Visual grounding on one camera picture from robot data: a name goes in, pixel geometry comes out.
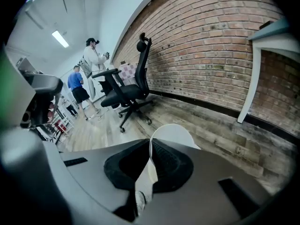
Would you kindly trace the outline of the purple checkered tablecloth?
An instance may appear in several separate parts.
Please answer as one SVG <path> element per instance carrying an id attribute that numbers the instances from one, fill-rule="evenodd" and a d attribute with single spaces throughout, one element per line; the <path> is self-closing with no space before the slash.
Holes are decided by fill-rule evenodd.
<path id="1" fill-rule="evenodd" d="M 119 76 L 123 81 L 124 85 L 131 85 L 131 84 L 137 85 L 135 80 L 136 68 L 137 68 L 137 63 L 133 63 L 133 64 L 126 63 L 120 65 L 119 70 L 121 72 L 119 73 Z"/>

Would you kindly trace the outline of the black office chair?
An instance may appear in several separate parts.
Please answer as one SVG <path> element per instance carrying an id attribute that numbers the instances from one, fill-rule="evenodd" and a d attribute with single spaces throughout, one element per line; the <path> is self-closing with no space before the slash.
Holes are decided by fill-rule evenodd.
<path id="1" fill-rule="evenodd" d="M 151 45 L 151 38 L 147 38 L 144 32 L 141 33 L 139 36 L 139 42 L 136 45 L 137 50 L 140 52 L 140 57 L 135 71 L 135 84 L 123 84 L 119 86 L 114 79 L 114 76 L 118 76 L 120 73 L 120 70 L 116 68 L 91 76 L 92 78 L 103 76 L 112 87 L 112 91 L 110 91 L 108 95 L 106 95 L 105 99 L 101 102 L 102 107 L 120 104 L 125 108 L 124 110 L 118 112 L 120 118 L 122 118 L 123 114 L 125 114 L 124 120 L 119 125 L 121 133 L 125 132 L 123 125 L 132 113 L 136 113 L 139 117 L 145 118 L 147 124 L 150 125 L 152 123 L 151 119 L 140 111 L 140 108 L 147 104 L 154 105 L 154 102 L 152 100 L 143 103 L 137 102 L 137 100 L 146 99 L 150 93 L 146 79 L 147 68 L 145 65 Z"/>

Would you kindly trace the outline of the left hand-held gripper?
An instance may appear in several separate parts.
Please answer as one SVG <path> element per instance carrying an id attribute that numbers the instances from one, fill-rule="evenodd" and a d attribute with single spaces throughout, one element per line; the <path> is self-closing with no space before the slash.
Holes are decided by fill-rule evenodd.
<path id="1" fill-rule="evenodd" d="M 0 130 L 36 128 L 51 121 L 60 92 L 61 79 L 35 69 L 27 58 L 12 63 L 0 49 Z"/>

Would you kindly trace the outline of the grey tower fan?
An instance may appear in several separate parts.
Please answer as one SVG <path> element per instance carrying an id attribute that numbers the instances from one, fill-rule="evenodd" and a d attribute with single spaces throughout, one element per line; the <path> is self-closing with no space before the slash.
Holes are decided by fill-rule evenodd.
<path id="1" fill-rule="evenodd" d="M 96 95 L 96 90 L 95 90 L 94 82 L 93 82 L 93 79 L 91 76 L 88 78 L 88 86 L 89 86 L 89 90 L 90 90 L 90 98 L 93 100 Z"/>

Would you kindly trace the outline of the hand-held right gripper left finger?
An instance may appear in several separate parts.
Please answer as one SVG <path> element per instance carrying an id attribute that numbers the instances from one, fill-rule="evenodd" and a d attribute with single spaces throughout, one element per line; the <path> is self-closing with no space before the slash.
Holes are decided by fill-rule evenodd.
<path id="1" fill-rule="evenodd" d="M 150 202 L 149 139 L 60 154 L 79 185 L 112 214 L 134 221 Z"/>

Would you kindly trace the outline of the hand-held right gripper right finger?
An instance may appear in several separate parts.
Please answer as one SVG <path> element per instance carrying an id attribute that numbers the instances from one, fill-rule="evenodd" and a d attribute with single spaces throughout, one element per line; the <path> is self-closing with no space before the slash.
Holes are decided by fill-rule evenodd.
<path id="1" fill-rule="evenodd" d="M 187 156 L 193 171 L 177 190 L 153 195 L 141 225 L 259 224 L 259 213 L 271 196 L 252 176 L 208 151 L 160 139 L 153 145 Z"/>

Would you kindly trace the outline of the white metal rack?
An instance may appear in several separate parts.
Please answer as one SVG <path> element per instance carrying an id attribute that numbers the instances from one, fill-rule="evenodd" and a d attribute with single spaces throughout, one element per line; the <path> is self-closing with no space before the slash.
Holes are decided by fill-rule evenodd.
<path id="1" fill-rule="evenodd" d="M 63 95 L 60 96 L 56 112 L 59 118 L 55 119 L 54 125 L 61 135 L 69 136 L 71 129 L 74 128 L 74 117 L 66 107 L 67 100 Z"/>

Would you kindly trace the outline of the white paper cup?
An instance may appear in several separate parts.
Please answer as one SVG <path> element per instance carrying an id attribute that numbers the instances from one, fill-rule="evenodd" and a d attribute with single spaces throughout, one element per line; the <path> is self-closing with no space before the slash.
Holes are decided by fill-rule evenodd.
<path id="1" fill-rule="evenodd" d="M 152 184 L 158 181 L 157 171 L 154 165 L 154 161 L 152 159 L 153 152 L 153 139 L 166 140 L 173 143 L 178 143 L 184 146 L 188 146 L 194 149 L 201 150 L 199 146 L 197 146 L 187 129 L 178 124 L 166 124 L 159 127 L 150 138 L 150 146 L 149 146 L 149 155 L 150 159 L 147 163 L 148 174 L 150 181 Z"/>

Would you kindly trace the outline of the ceiling light panel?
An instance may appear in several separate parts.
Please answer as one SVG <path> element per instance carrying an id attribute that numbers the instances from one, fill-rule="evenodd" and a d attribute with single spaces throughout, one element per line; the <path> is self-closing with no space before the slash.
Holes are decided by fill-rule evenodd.
<path id="1" fill-rule="evenodd" d="M 64 47 L 68 48 L 69 44 L 68 42 L 64 39 L 64 37 L 56 30 L 55 32 L 52 33 L 52 36 Z"/>

